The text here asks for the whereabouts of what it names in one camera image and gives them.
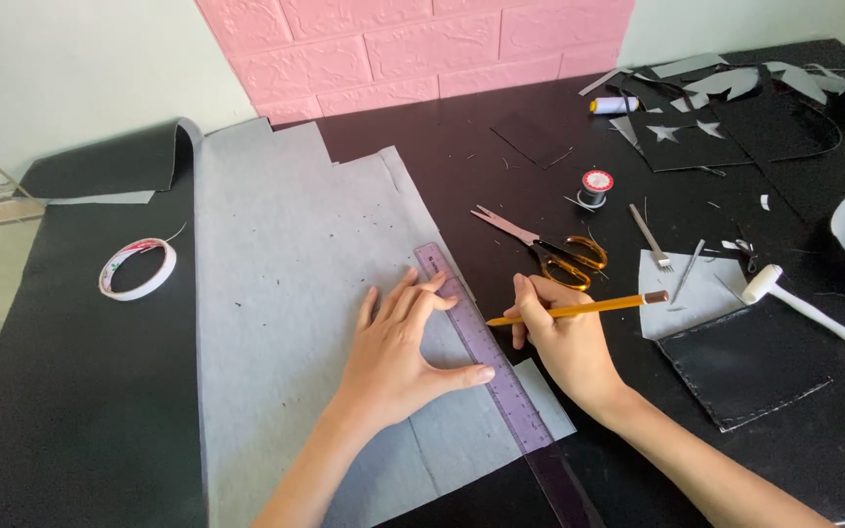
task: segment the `star cutout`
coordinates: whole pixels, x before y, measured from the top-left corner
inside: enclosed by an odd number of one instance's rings
[[[677,141],[677,138],[673,137],[673,133],[678,131],[680,127],[652,127],[651,125],[647,125],[647,127],[651,129],[651,132],[657,134],[657,143],[660,143],[664,139],[670,139],[674,143],[680,143],[679,141]]]
[[[719,133],[716,128],[719,127],[719,123],[704,123],[700,120],[697,120],[697,126],[700,130],[710,134],[713,137],[718,137],[719,139],[726,139]]]

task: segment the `right hand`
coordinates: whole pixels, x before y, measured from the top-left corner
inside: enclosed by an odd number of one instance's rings
[[[513,289],[516,300],[504,317],[526,322],[513,326],[513,347],[522,349],[525,340],[533,343],[557,385],[601,421],[608,404],[628,387],[611,362],[598,313],[555,319],[546,313],[546,308],[585,305],[593,299],[538,275],[514,275]]]

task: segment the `pink brick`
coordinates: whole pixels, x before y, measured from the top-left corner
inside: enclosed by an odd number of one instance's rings
[[[500,57],[620,41],[634,0],[567,0],[503,11]]]
[[[435,77],[427,77],[319,95],[318,102],[325,115],[335,115],[431,101],[438,97],[438,81]]]
[[[519,6],[532,4],[535,0],[433,0],[433,8],[436,15],[447,15],[461,13],[464,11],[475,11],[476,9],[488,9],[491,7]]]
[[[579,77],[590,73],[611,71],[618,62],[621,41],[596,42],[562,55],[559,79]]]
[[[531,83],[542,83],[556,79],[559,73],[560,55],[484,66],[467,71],[440,73],[440,97],[519,87]]]
[[[500,13],[418,23],[364,35],[375,79],[476,66],[498,58]]]
[[[196,0],[227,57],[292,42],[278,0]]]
[[[298,40],[428,17],[430,0],[282,0]]]
[[[232,58],[230,63],[253,104],[366,85],[371,80],[360,36]]]
[[[318,119],[321,117],[321,106],[318,106],[318,99],[311,96],[294,101],[260,104],[256,107],[256,114],[259,114],[260,117],[268,117],[270,124],[282,125],[283,123]]]

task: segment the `ruler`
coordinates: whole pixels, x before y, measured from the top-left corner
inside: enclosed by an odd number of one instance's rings
[[[428,277],[440,270],[445,271],[445,284],[439,290],[440,295],[458,297],[458,304],[449,310],[449,320],[471,360],[494,367],[495,376],[487,382],[488,393],[534,472],[559,524],[571,528],[604,527],[585,489],[579,484],[556,440],[514,374],[507,356],[488,330],[461,277],[452,270],[439,245],[432,242],[417,248],[415,253]]]

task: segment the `yellow pencil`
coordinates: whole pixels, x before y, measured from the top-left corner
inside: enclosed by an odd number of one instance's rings
[[[577,316],[579,314],[588,314],[590,312],[604,312],[605,310],[617,310],[619,308],[633,308],[635,306],[650,305],[652,303],[663,303],[669,298],[666,290],[653,291],[651,293],[644,293],[641,295],[629,295],[627,297],[619,297],[617,299],[610,299],[608,301],[599,301],[597,303],[589,303],[587,305],[565,306],[562,308],[554,308],[546,310],[546,313],[553,318],[566,318],[569,316]],[[487,321],[488,326],[503,326],[505,324],[515,324],[524,322],[523,318],[493,318]]]

